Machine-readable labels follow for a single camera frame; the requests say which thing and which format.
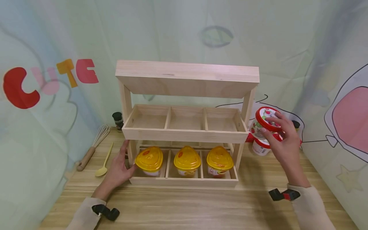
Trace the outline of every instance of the wooden shelf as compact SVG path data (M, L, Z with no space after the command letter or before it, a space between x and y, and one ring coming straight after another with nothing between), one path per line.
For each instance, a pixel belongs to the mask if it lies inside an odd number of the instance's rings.
M130 179L132 184L189 187L234 187L244 142L249 134L248 122L256 86L258 67L160 61L118 60L118 80L129 165L141 148L158 146L164 151L161 176L151 178L142 171ZM231 108L135 105L133 94L243 98L241 112ZM200 151L203 161L195 178L179 178L172 157L185 145ZM234 168L223 179L209 178L205 157L209 150L223 145L234 160Z
M238 175L235 167L230 169L224 178L213 178L207 172L206 157L209 150L197 150L202 159L201 166L197 169L193 178L182 178L174 166L174 157L179 149L163 149L164 161L160 177L150 177L138 169L130 179L132 184L137 185L166 185L166 186L189 186L189 187L235 187L238 183Z
M135 105L125 138L153 141L244 143L248 130L238 109Z

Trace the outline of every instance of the wrist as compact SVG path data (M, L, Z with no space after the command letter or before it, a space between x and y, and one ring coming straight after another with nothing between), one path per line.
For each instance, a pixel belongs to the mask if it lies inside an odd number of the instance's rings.
M114 189L115 187L113 187L111 184L102 181L102 183L96 188L96 190L92 194L92 197L103 201L107 201L107 199L109 198L110 194L113 192Z
M309 188L311 186L300 164L286 166L284 167L284 171L290 185L304 188Z

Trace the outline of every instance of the gold spoon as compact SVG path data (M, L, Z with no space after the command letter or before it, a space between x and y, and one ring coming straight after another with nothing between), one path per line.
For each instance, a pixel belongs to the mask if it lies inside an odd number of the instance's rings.
M114 145L114 142L111 144L110 150L107 153L107 156L106 156L106 159L105 159L105 163L103 164L103 167L96 171L95 176L100 177L100 176L105 175L105 173L107 172L106 162L107 162L107 159L110 156L111 149L113 148L113 145Z

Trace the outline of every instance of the whisk handle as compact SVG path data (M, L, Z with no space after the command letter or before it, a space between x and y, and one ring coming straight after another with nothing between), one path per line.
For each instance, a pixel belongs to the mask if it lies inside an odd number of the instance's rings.
M87 151L86 155L83 157L83 159L78 163L77 171L83 171L83 169L86 167L87 163L91 159L92 155L95 153L96 148L90 147Z

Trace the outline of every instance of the wrist strap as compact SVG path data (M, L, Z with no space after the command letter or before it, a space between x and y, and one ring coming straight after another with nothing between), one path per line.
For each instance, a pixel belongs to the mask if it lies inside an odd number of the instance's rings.
M98 216L104 215L108 220L115 221L119 216L120 212L116 208L113 208L111 211L105 205L94 205L92 206L92 211L96 213Z
M286 199L288 201L293 201L300 197L300 193L298 191L287 189L283 192L280 192L277 188L268 192L273 201L280 201Z

